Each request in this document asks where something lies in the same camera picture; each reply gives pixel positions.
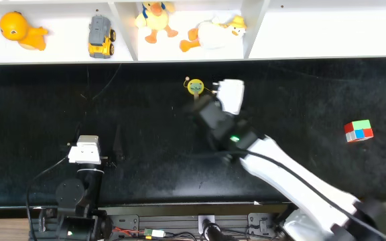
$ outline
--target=truck wheel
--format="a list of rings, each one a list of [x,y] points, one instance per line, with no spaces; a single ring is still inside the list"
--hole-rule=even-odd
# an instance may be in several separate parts
[[[110,55],[112,56],[114,54],[114,45],[110,44]]]
[[[115,41],[115,31],[114,31],[114,30],[111,30],[111,31],[110,31],[110,40],[111,40],[112,42]]]

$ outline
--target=yellow toy truck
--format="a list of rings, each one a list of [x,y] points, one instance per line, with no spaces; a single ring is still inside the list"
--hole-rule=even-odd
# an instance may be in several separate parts
[[[103,16],[92,17],[88,26],[88,52],[93,58],[110,58],[114,54],[115,31],[111,29],[111,22]]]

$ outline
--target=orange beak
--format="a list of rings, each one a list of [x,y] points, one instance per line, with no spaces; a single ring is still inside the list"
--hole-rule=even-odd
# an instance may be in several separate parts
[[[162,14],[162,5],[160,3],[154,3],[152,6],[151,6],[151,12],[156,15],[156,16],[160,16]]]

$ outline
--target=orange rubber duck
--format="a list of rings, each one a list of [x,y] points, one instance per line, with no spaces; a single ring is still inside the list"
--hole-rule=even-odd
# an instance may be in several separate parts
[[[30,26],[19,12],[5,14],[0,21],[1,33],[9,40],[19,42],[27,50],[45,50],[44,35],[48,30]]]

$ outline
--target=toy duck head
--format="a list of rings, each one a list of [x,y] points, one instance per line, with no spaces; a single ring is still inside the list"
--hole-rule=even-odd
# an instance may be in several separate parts
[[[155,16],[160,16],[162,12],[166,9],[166,6],[163,2],[143,2],[142,3],[142,14],[144,14],[145,18],[148,18],[147,13],[145,11],[149,11]]]
[[[232,32],[236,37],[243,37],[247,26],[244,23],[244,18],[241,16],[235,16],[233,20],[228,24],[227,29]]]
[[[0,21],[3,36],[10,40],[21,40],[26,37],[29,24],[19,12],[5,14]]]

